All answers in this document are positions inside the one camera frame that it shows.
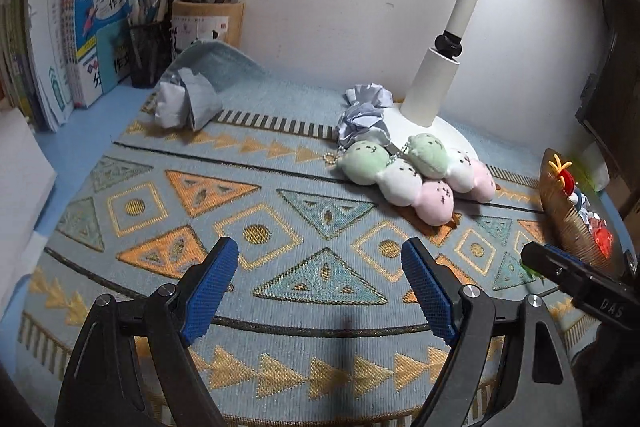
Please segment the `crumpled paper behind plush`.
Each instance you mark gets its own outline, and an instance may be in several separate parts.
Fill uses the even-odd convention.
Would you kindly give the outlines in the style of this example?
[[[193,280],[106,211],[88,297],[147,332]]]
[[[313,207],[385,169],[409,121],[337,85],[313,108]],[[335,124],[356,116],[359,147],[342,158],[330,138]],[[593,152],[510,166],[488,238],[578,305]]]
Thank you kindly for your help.
[[[334,132],[337,144],[345,150],[357,141],[390,145],[390,132],[384,122],[383,109],[371,103],[349,106],[337,121]]]

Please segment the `brown woven basket tray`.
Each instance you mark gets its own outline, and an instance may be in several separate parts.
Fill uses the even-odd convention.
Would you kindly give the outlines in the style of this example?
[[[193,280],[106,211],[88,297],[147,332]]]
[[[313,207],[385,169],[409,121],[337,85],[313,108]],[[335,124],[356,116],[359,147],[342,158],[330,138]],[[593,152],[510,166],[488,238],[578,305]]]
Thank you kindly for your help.
[[[550,165],[550,161],[555,161],[555,155],[556,152],[552,148],[544,151],[538,183],[542,208],[552,223],[555,237],[564,251],[609,277],[620,279],[625,273],[626,263],[617,235],[613,233],[612,253],[605,256],[588,230],[588,225],[564,193],[562,182]]]

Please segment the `crumpled paper at mat corner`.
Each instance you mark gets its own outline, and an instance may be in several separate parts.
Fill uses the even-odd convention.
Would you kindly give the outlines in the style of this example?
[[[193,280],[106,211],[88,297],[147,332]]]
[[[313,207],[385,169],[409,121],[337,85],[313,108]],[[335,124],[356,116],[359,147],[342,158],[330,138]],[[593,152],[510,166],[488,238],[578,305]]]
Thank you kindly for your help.
[[[158,84],[154,124],[164,130],[200,131],[222,111],[212,83],[183,67]]]

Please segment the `crumpled paper near lamp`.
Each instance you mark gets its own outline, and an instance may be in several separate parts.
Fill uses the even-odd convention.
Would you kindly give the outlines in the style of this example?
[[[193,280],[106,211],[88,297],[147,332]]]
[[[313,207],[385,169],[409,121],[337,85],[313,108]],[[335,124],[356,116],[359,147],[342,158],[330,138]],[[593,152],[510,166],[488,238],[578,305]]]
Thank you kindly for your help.
[[[394,104],[392,92],[382,84],[356,84],[345,91],[345,98],[350,105],[368,103],[377,108],[387,108]]]

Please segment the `white leaning booklets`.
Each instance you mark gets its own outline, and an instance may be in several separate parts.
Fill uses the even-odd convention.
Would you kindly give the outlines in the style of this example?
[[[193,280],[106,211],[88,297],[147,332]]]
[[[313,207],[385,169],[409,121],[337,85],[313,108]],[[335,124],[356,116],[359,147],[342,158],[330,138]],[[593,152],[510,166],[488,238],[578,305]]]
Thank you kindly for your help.
[[[36,130],[58,131],[76,108],[61,0],[1,0],[1,90]]]

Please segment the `red snack bag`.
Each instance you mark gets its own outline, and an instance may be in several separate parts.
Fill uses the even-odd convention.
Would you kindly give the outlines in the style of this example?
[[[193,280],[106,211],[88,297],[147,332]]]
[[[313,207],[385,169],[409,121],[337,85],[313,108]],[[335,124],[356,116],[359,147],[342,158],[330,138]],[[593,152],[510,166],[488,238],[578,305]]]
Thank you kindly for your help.
[[[608,229],[606,221],[600,218],[590,217],[589,231],[599,251],[601,251],[602,256],[605,257],[605,259],[610,259],[613,252],[614,236]]]

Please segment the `white desk lamp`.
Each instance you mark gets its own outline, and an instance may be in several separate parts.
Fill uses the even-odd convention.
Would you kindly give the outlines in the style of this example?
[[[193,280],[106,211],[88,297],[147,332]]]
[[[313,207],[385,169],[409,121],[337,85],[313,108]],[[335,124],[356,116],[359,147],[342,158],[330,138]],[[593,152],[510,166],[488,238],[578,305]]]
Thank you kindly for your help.
[[[449,153],[463,150],[472,158],[477,153],[465,136],[438,115],[454,81],[462,54],[462,37],[469,26],[477,0],[456,0],[444,31],[435,38],[405,95],[405,100],[384,110],[390,143],[401,148],[410,136],[435,135]]]

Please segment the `patterned blue woven mat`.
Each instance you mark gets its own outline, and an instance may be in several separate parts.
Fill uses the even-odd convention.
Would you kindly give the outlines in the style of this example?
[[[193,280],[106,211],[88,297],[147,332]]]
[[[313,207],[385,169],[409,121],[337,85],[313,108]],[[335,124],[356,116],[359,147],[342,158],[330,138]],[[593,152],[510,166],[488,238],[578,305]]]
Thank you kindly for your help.
[[[571,355],[591,343],[596,321],[520,265],[548,237],[535,159],[486,150],[495,199],[461,197],[450,225],[430,228],[335,167],[338,92],[271,78],[225,46],[191,64],[224,104],[202,131],[154,129],[154,98],[142,98],[92,167],[61,172],[72,188],[28,286],[13,378],[45,423],[93,300],[174,283],[222,236],[239,266],[191,353],[235,426],[411,423],[448,349],[402,273],[410,237],[489,295],[544,297]]]

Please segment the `large dango plush skewer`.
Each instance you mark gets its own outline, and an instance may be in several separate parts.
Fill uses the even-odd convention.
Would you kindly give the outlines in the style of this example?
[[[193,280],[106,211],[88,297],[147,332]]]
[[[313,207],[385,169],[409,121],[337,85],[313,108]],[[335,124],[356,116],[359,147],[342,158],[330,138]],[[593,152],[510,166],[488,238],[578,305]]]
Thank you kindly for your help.
[[[448,152],[437,136],[429,133],[411,135],[405,156],[422,176],[445,181],[456,193],[487,204],[496,195],[496,182],[483,161],[472,158],[465,150]]]

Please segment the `tan pen holder box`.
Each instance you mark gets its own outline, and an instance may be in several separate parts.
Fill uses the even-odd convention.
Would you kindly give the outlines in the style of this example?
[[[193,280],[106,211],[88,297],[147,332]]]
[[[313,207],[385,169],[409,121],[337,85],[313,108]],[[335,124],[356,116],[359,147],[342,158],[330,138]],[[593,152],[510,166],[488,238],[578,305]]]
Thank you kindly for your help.
[[[176,0],[170,20],[174,53],[197,41],[221,41],[238,48],[244,12],[242,0]]]

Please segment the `black mesh pen cup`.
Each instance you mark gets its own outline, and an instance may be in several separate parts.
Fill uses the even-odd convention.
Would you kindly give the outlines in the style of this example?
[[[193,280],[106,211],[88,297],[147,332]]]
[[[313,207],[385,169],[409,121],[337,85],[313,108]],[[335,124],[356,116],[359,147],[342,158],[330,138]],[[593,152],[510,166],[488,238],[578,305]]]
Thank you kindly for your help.
[[[151,89],[172,57],[171,14],[175,0],[130,0],[127,22],[131,43],[131,84]]]

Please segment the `small dango plush skewer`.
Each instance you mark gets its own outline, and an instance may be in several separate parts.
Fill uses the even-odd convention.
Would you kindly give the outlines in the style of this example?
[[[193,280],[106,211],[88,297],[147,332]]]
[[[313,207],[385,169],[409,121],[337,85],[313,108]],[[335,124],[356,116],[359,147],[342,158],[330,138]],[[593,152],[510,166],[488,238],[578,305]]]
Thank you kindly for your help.
[[[446,181],[423,178],[411,162],[393,159],[378,143],[352,143],[334,155],[333,164],[352,183],[375,185],[386,202],[412,208],[431,227],[446,225],[454,217],[454,191]]]

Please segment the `white paper sheets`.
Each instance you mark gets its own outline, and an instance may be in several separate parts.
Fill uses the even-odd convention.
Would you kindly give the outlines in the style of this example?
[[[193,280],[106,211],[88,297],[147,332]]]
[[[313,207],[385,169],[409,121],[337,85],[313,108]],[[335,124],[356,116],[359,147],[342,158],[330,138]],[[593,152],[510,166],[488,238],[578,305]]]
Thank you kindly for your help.
[[[23,114],[1,114],[1,308],[14,287],[32,273],[44,246],[36,223],[52,191],[56,173],[43,155]]]

